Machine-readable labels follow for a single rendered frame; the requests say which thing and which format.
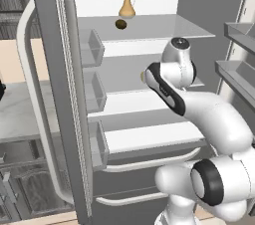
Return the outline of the grey fridge drawer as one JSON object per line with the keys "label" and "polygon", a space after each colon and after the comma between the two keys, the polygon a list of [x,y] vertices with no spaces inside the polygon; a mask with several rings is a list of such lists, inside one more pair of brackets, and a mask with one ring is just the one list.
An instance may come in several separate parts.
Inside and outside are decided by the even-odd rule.
{"label": "grey fridge drawer", "polygon": [[94,225],[153,225],[166,206],[168,197],[125,206],[93,202]]}
{"label": "grey fridge drawer", "polygon": [[[129,157],[124,159],[111,160],[110,165],[121,165],[148,161],[152,159],[169,158],[174,156],[185,155],[193,150],[192,148],[175,150],[171,152]],[[125,172],[105,172],[96,171],[94,173],[94,196],[103,196],[119,192],[145,189],[155,186],[154,175],[156,168],[145,168]]]}

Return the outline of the grey fridge body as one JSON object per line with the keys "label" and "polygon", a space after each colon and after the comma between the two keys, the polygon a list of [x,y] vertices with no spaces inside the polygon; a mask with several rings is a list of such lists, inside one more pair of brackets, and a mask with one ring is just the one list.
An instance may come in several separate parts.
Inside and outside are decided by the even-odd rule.
{"label": "grey fridge body", "polygon": [[[119,15],[124,0],[75,0],[79,17],[107,17]],[[241,0],[131,0],[135,15],[166,15],[177,14],[184,19],[200,26],[214,37],[187,39],[191,46],[190,57],[195,64],[197,76],[188,87],[190,92],[212,92],[222,98],[228,93],[228,87],[222,83],[215,72],[216,61],[223,61],[228,56],[229,42],[224,36],[224,24],[235,21]],[[131,56],[145,54],[161,54],[169,40],[126,40],[126,41],[102,41],[105,47],[104,57]],[[107,93],[108,96],[123,95],[125,98],[142,98],[146,101],[153,99],[156,102],[165,103],[157,94],[147,87],[145,90]],[[210,145],[205,138],[199,142],[182,143],[162,147],[147,148],[135,151],[110,154],[108,164],[111,160],[124,159],[158,153],[171,152],[175,150],[201,147],[200,152],[189,159],[198,160],[209,158],[213,154]],[[120,199],[128,196],[139,196],[143,194],[159,192],[150,187],[139,190],[119,192],[97,197],[109,197]]]}

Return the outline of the grey door bin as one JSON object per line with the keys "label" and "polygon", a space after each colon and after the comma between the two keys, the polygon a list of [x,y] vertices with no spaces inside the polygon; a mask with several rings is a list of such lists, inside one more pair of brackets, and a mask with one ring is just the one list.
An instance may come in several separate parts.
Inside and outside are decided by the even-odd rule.
{"label": "grey door bin", "polygon": [[79,37],[83,67],[98,67],[105,52],[98,33],[94,29],[84,29],[79,31]]}
{"label": "grey door bin", "polygon": [[255,23],[225,23],[224,36],[255,55]]}
{"label": "grey door bin", "polygon": [[255,112],[255,68],[243,61],[216,61],[215,72]]}
{"label": "grey door bin", "polygon": [[95,71],[83,71],[83,76],[87,112],[101,112],[105,107],[107,95],[100,75]]}
{"label": "grey door bin", "polygon": [[93,170],[104,170],[108,164],[108,157],[110,151],[102,126],[102,122],[100,120],[92,120],[89,122],[89,134]]}

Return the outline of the grey base cupboards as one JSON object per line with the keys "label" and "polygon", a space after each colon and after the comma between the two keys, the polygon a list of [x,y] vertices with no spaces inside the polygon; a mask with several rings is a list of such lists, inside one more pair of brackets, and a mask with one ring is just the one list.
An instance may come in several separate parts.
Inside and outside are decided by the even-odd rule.
{"label": "grey base cupboards", "polygon": [[55,192],[39,139],[0,143],[0,181],[20,219],[74,210]]}

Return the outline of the brown kiwi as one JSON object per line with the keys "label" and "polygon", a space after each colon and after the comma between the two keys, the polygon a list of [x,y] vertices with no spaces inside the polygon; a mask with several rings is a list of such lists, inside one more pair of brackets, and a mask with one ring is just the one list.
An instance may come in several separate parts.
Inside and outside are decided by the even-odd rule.
{"label": "brown kiwi", "polygon": [[128,23],[123,19],[116,20],[116,27],[120,30],[123,30],[127,27]]}

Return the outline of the tan glass jug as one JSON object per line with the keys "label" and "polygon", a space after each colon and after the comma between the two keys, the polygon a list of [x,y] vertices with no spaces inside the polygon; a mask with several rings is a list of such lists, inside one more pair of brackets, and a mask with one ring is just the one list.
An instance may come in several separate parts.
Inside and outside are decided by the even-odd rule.
{"label": "tan glass jug", "polygon": [[119,15],[124,18],[132,18],[135,16],[135,11],[131,0],[124,0],[123,6],[119,11]]}

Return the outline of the black blender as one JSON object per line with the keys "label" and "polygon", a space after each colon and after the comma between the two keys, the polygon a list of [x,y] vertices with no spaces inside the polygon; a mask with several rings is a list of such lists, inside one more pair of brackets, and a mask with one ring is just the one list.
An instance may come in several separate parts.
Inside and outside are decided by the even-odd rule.
{"label": "black blender", "polygon": [[1,101],[1,99],[2,99],[2,97],[3,97],[3,95],[4,95],[4,93],[5,93],[5,90],[6,90],[6,85],[3,84],[3,83],[1,82],[1,80],[0,80],[0,101]]}

